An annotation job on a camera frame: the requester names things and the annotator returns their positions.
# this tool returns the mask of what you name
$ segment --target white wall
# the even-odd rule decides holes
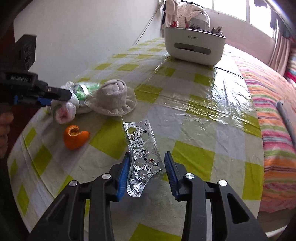
[[[209,9],[206,11],[210,17],[210,29],[223,26],[222,31],[227,44],[268,64],[275,45],[274,39],[238,18]]]
[[[33,0],[14,20],[15,39],[37,35],[30,68],[52,86],[134,44],[159,0]],[[140,42],[160,37],[157,12]]]

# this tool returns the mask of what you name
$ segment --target striped bedsheet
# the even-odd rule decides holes
[[[288,101],[296,111],[296,90],[287,80],[255,57],[229,46],[252,96],[264,149],[264,185],[260,211],[296,206],[296,153],[276,102]]]
[[[296,83],[296,47],[291,48],[284,77]]]

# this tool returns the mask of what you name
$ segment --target plastic table cover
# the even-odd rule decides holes
[[[257,216],[264,168],[261,133],[250,93],[227,51],[210,69],[170,57],[164,40],[153,39],[93,65],[75,81],[115,78],[137,96],[136,108],[124,121],[149,119],[162,158],[170,151],[175,162],[203,180],[227,180]],[[55,123],[41,108],[8,158],[16,204],[29,231],[69,181],[93,181],[121,162],[127,150],[121,118],[90,112],[71,124],[90,132],[89,142],[74,151],[63,143],[67,125]],[[111,203],[115,240],[180,240],[185,208],[186,202],[172,196],[166,176],[153,178],[141,197],[126,194]]]

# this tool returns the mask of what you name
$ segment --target metal screw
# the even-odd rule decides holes
[[[111,178],[111,174],[105,173],[105,174],[102,175],[102,178],[103,179],[110,179]]]
[[[188,179],[192,179],[192,178],[194,178],[194,175],[189,172],[189,173],[185,174],[185,177],[188,178]]]
[[[219,181],[219,184],[220,184],[222,187],[225,187],[225,186],[227,186],[227,181],[225,181],[225,180],[220,180],[220,181]]]
[[[75,180],[69,182],[69,186],[71,186],[71,187],[75,187],[76,185],[77,185],[77,181],[75,181]]]

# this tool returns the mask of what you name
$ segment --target window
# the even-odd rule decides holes
[[[241,20],[247,20],[246,0],[214,0],[214,9]]]
[[[250,24],[260,29],[272,38],[274,30],[270,27],[270,6],[256,7],[254,0],[249,0],[250,3]]]
[[[194,2],[198,5],[205,7],[205,8],[213,8],[213,1],[212,0],[187,0],[188,2]]]
[[[256,7],[254,0],[187,0],[239,18],[255,26],[271,38],[274,37],[274,30],[270,27],[270,6]]]

